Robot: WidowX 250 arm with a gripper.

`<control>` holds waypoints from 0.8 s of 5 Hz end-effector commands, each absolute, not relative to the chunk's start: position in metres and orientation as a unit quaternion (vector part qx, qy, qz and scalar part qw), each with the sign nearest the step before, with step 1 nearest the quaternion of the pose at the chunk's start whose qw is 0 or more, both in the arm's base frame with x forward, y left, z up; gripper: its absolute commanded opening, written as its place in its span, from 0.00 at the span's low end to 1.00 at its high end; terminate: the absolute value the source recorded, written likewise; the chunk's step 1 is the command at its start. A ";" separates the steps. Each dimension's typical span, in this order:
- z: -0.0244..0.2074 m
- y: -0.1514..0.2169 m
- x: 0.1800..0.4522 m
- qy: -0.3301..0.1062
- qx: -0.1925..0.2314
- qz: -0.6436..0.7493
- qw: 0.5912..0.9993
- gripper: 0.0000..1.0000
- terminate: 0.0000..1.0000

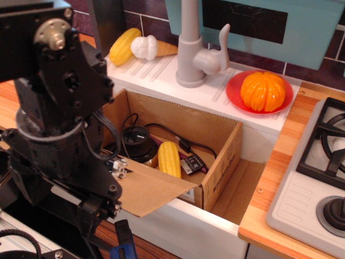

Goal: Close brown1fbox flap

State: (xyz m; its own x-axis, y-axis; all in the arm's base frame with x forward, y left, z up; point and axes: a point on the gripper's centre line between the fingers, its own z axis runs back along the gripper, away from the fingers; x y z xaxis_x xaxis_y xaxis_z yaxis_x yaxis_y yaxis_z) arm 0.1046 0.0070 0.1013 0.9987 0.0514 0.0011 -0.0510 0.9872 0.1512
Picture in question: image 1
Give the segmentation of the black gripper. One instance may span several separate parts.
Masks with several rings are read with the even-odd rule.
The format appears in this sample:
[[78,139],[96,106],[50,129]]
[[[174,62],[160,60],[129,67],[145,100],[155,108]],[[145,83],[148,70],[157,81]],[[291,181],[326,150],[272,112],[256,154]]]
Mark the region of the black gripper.
[[9,171],[24,197],[37,205],[53,186],[80,200],[77,219],[82,237],[92,238],[99,224],[120,212],[122,188],[105,165],[90,153],[78,133],[40,138],[9,128],[2,133],[9,145]]

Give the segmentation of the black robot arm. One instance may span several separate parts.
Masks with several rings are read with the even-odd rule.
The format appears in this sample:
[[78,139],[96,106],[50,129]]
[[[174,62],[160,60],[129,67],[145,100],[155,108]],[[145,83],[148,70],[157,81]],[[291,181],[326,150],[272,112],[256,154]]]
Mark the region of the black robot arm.
[[1,1],[1,81],[13,80],[20,107],[6,129],[9,171],[33,205],[53,186],[79,199],[75,219],[84,238],[120,209],[121,186],[102,155],[104,129],[121,139],[103,106],[113,82],[101,53],[81,42],[65,1]]

